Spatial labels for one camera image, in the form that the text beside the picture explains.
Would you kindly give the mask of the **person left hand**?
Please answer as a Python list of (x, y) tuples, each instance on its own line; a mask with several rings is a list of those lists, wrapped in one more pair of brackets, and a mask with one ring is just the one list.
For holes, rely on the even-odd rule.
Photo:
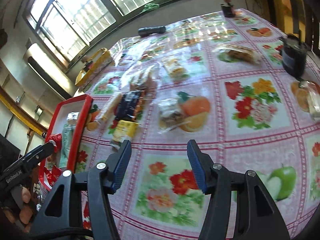
[(29, 233), (31, 228), (31, 218), (34, 214), (33, 208), (30, 205), (31, 193), (23, 186), (14, 187), (8, 194), (8, 200), (5, 200), (4, 206), (1, 203), (1, 209), (11, 224), (14, 224), (24, 233)]

